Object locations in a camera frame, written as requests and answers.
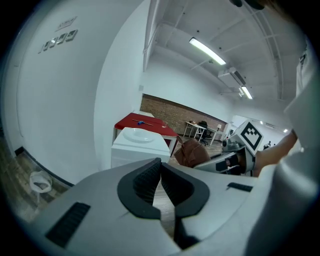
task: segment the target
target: black office chair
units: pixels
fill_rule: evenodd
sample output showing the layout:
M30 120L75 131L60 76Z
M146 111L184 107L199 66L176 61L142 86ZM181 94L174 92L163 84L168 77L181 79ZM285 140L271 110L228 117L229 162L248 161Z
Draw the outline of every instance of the black office chair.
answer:
M206 128L204 130L204 132L202 134L202 137L201 137L201 140L200 140L200 142L202 142L206 146L206 145L209 144L208 142L206 142L206 139L210 139L210 140L212 139L212 136L210 136L208 134L209 131L207 130L207 128L208 128L207 122L206 121L201 121L201 122L198 123L198 125L203 127L203 128Z

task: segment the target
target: brick wall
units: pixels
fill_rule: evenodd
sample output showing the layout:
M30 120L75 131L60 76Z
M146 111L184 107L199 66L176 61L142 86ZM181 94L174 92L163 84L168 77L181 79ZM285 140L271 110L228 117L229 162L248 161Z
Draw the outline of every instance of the brick wall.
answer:
M218 124L221 124L221 131L225 129L227 124L220 119L193 108L147 94L144 94L142 97L140 110L149 112L155 118L165 121L179 135L183 135L185 132L185 121L195 121L196 123L206 121L208 127L215 130L218 128ZM221 135L217 134L215 140L219 140L220 138Z

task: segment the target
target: wooden floor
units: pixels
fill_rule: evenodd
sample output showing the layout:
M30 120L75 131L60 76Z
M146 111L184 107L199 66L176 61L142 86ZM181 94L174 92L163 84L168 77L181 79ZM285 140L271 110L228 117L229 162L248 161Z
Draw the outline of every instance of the wooden floor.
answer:
M178 143L175 150L181 147ZM222 150L221 142L214 141L212 146L205 147L210 156L219 154ZM169 164L177 164L175 157ZM52 178L52 190L48 193L40 194L38 203L37 194L31 190L29 178L32 172L42 169L24 152L12 158L7 148L5 140L0 137L0 184L4 195L16 216L31 222L41 210L43 210L52 200L58 198L70 187ZM161 211L161 224L165 231L173 238L175 228L175 208L168 198L164 188L159 182L155 191L153 206Z

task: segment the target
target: red table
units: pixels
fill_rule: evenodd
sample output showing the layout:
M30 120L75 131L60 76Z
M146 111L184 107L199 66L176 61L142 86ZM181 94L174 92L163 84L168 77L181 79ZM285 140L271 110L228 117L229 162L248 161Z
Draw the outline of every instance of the red table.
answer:
M145 123L148 123L150 125L147 125L145 123L138 125L137 121L143 121ZM144 129L150 132L154 132L157 134L162 135L163 139L165 140L166 144L169 147L170 154L172 156L176 144L177 144L177 136L178 134L175 133L168 125L166 128L163 128L163 121L159 118L151 117L151 116L146 116L142 114L136 114L136 113L130 113L128 114L125 118L123 118L121 121L117 122L114 125L114 128L117 130L122 130L125 127L130 127L130 128L140 128Z

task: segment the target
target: ceiling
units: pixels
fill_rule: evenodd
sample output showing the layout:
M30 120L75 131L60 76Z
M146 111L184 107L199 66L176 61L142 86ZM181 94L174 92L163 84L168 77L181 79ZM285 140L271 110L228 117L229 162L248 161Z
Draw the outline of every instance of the ceiling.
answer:
M296 68L306 46L296 25L245 2L240 8L229 0L164 0L161 4L165 7L160 8L163 15L153 40L158 48L192 61L192 72L205 69L218 77L219 71L235 67L254 99L290 101L295 97ZM192 37L226 65L209 63L210 57L189 43ZM234 90L223 83L214 86L222 93ZM232 97L240 99L237 94Z

